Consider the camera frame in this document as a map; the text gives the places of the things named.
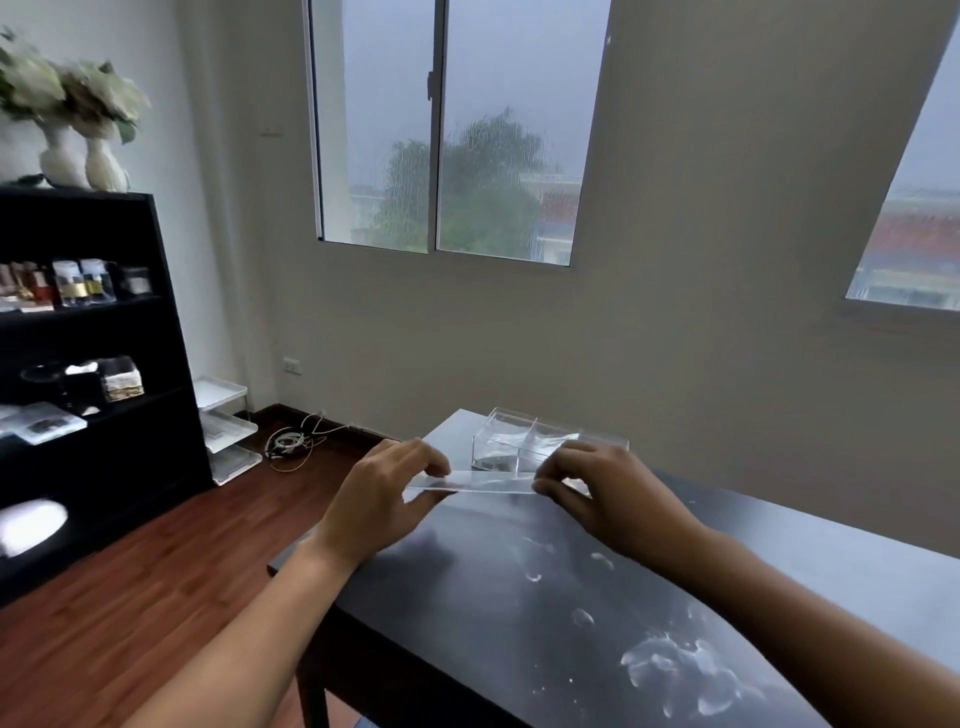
clear acrylic box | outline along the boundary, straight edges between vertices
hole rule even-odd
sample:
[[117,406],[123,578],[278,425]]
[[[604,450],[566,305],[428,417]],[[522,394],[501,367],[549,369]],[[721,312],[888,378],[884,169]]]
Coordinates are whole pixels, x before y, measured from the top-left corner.
[[514,475],[534,473],[567,440],[630,447],[630,442],[622,437],[497,407],[473,436],[473,468]]

jar with gold label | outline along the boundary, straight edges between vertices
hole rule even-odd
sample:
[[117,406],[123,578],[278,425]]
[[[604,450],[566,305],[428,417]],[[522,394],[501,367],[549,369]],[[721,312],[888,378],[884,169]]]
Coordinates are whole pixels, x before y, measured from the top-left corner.
[[76,260],[55,260],[54,278],[64,306],[74,308],[90,304],[90,293]]
[[91,303],[114,303],[117,300],[113,292],[113,281],[107,272],[107,264],[99,258],[85,258],[80,261],[84,274],[86,292]]

window glass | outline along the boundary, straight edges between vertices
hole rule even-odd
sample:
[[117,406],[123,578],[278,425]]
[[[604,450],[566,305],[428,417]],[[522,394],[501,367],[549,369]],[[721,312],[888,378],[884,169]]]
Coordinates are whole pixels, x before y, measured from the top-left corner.
[[958,87],[954,31],[848,298],[960,310]]
[[568,265],[610,0],[450,0],[437,247]]
[[326,240],[427,251],[434,7],[313,0]]

hand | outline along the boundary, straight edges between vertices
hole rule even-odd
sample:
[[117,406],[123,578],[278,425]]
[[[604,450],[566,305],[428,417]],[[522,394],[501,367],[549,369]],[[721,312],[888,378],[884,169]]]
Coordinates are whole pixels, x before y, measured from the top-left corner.
[[[563,483],[580,478],[590,495]],[[635,455],[570,441],[537,470],[534,490],[552,498],[589,534],[668,578],[680,575],[708,529]]]
[[403,489],[421,471],[443,477],[450,474],[450,463],[422,440],[384,440],[353,466],[303,545],[356,569],[412,533],[434,506],[452,495],[424,491],[404,503]]

white stacking shelf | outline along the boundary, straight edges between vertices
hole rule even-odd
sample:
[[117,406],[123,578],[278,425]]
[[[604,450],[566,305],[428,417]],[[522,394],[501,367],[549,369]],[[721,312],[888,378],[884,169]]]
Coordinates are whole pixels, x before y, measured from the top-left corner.
[[254,423],[215,411],[247,396],[247,387],[223,381],[213,376],[201,376],[193,382],[200,423],[204,428],[204,443],[210,470],[217,485],[229,483],[237,475],[258,465],[263,456],[242,448],[237,443],[257,431]]

